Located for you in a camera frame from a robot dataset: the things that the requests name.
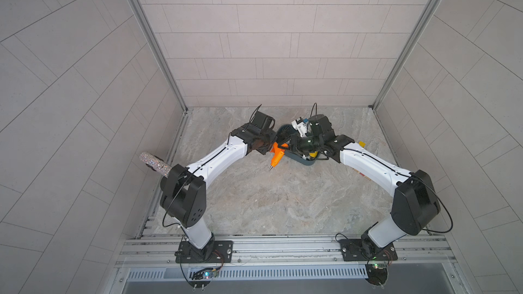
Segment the orange hot glue gun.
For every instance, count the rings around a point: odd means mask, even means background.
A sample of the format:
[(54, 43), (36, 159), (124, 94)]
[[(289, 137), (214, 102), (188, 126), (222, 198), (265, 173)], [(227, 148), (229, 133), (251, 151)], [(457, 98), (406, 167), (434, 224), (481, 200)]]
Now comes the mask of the orange hot glue gun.
[(270, 165), (270, 169), (269, 170), (272, 170), (274, 167), (276, 167), (280, 160), (283, 158), (283, 156), (285, 155), (285, 151), (289, 148), (289, 145), (288, 144), (282, 144), (282, 145), (278, 145), (277, 142), (275, 142), (272, 146), (272, 149), (270, 150), (270, 153), (273, 153), (273, 158), (271, 159), (271, 165)]

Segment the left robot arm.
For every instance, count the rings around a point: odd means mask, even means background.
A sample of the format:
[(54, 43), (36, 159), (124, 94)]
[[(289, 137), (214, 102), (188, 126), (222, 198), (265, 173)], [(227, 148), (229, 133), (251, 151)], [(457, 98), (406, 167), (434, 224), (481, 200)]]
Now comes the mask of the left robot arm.
[(176, 165), (162, 179), (160, 206), (174, 224), (180, 225), (188, 242), (204, 250), (214, 235), (204, 221), (206, 193), (216, 178), (250, 152), (266, 154), (276, 139), (276, 131), (245, 124), (232, 131), (227, 140), (204, 158), (188, 165)]

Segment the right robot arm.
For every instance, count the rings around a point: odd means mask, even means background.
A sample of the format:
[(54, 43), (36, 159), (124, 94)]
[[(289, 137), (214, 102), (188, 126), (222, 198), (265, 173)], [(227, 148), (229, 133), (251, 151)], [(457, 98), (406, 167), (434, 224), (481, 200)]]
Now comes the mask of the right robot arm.
[(392, 196), (390, 214), (361, 236), (362, 250), (367, 257), (376, 255), (405, 235), (418, 235), (441, 212), (441, 204), (426, 172), (411, 172), (395, 166), (350, 137), (340, 135), (326, 140), (324, 136), (292, 136), (289, 149), (300, 155), (323, 154), (359, 171)]

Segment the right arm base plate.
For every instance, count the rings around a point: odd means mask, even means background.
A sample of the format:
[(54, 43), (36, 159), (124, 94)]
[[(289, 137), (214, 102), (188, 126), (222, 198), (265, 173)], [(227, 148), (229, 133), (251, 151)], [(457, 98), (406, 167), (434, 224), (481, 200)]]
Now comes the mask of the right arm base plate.
[(392, 243), (384, 248), (367, 243), (361, 239), (340, 239), (340, 250), (343, 261), (385, 261), (392, 262), (398, 260), (396, 249)]

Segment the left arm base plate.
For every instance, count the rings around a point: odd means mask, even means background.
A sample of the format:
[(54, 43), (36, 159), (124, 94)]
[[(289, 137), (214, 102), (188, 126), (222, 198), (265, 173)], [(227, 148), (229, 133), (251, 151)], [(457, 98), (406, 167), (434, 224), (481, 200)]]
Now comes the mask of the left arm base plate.
[(232, 260), (234, 242), (211, 240), (203, 249), (181, 242), (175, 253), (177, 264), (221, 264)]

